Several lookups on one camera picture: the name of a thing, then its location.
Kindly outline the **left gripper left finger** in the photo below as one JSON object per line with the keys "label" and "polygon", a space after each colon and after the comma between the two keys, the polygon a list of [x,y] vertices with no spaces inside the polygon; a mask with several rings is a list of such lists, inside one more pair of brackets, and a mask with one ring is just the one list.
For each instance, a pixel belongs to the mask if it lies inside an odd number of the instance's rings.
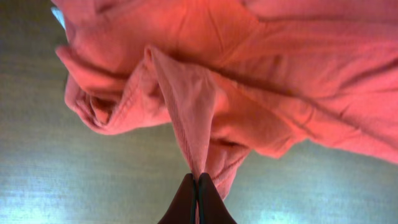
{"label": "left gripper left finger", "polygon": [[169,208],[158,224],[195,224],[196,183],[193,174],[186,174]]}

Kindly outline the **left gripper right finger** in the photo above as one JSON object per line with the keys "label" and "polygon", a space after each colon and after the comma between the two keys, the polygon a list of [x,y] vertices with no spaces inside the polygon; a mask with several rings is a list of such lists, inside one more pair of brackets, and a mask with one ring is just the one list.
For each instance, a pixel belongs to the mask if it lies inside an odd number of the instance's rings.
{"label": "left gripper right finger", "polygon": [[207,173],[198,179],[197,196],[199,224],[236,224]]}

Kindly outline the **red t-shirt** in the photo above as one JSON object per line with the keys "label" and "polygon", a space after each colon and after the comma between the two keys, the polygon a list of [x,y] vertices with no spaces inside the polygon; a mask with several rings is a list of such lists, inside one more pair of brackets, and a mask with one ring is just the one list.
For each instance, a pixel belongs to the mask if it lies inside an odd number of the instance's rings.
{"label": "red t-shirt", "polygon": [[309,139],[397,162],[396,1],[56,1],[65,102],[92,130],[172,123],[226,197]]}

